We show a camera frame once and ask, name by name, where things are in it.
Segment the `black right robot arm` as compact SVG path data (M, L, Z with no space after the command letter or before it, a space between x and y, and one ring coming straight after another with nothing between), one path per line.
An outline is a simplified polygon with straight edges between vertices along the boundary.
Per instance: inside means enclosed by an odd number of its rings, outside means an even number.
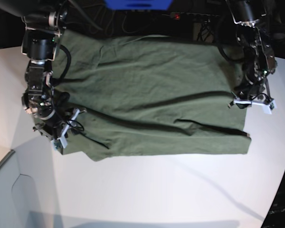
M25 35L21 52L29 58L22 106L26 113L39 121L33 129L50 140L57 139L62 129L54 105L54 87L59 80L53 79L52 62L61 48L67 14L66 0L45 0L39 9L22 17Z

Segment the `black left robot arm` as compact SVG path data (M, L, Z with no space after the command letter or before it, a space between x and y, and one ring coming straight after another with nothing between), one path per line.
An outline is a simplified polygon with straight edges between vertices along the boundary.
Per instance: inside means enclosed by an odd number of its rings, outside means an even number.
M236 104L245 108L250 104L270 105L268 75L277 67L275 54L266 25L266 9L261 0L227 0L226 5L236 25L236 40L243 50L243 57L234 59L226 54L220 42L219 30L227 14L223 14L216 26L215 40L220 54L230 64L241 64L243 79L234 88Z

